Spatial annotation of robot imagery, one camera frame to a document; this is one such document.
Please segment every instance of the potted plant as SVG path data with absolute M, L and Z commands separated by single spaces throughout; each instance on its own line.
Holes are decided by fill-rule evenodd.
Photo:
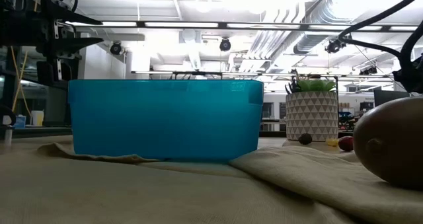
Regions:
M 292 77 L 286 92 L 286 136 L 308 133 L 313 141 L 338 138 L 338 99 L 335 83 L 310 77 Z

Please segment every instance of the black machine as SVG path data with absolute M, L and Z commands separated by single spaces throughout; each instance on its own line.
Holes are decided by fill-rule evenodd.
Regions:
M 386 102 L 398 99 L 398 98 L 408 98 L 410 94 L 408 92 L 401 91 L 382 91 L 376 90 L 375 93 L 375 106 L 379 106 Z
M 101 25 L 100 21 L 75 13 L 63 0 L 40 0 L 40 11 L 15 0 L 0 0 L 0 46 L 35 46 L 46 61 L 37 62 L 38 80 L 52 84 L 62 80 L 61 60 L 79 59 L 80 49 L 102 42 L 101 38 L 77 38 L 76 29 L 67 22 Z

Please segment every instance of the ceiling light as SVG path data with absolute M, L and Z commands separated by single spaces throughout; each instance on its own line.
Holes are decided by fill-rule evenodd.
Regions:
M 80 23 L 80 22 L 65 22 L 65 23 L 73 25 L 73 26 L 98 26 L 98 25 L 85 24 L 85 23 Z
M 339 32 L 304 32 L 306 35 L 338 36 Z
M 405 30 L 414 32 L 417 29 L 417 26 L 392 26 L 390 30 Z
M 137 26 L 136 22 L 103 22 L 104 26 Z
M 382 26 L 365 26 L 360 28 L 360 30 L 381 30 Z
M 299 25 L 268 23 L 228 23 L 228 28 L 298 29 Z
M 217 28 L 218 23 L 214 22 L 146 22 L 146 27 L 163 28 Z
M 309 29 L 312 30 L 345 30 L 349 26 L 341 26 L 341 25 L 311 25 Z

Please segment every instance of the computer monitor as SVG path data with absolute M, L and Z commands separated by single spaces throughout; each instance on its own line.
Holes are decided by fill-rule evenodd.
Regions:
M 398 99 L 398 98 L 406 98 L 409 97 L 410 94 L 408 92 L 400 92 L 400 91 L 382 91 L 376 90 L 375 93 L 375 106 L 379 106 L 386 102 Z

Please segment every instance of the red fruit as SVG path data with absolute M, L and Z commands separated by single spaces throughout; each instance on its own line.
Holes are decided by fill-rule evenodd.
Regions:
M 353 141 L 354 141 L 353 137 L 350 137 L 350 136 L 341 137 L 338 141 L 339 148 L 341 148 L 344 151 L 352 151 L 354 150 Z

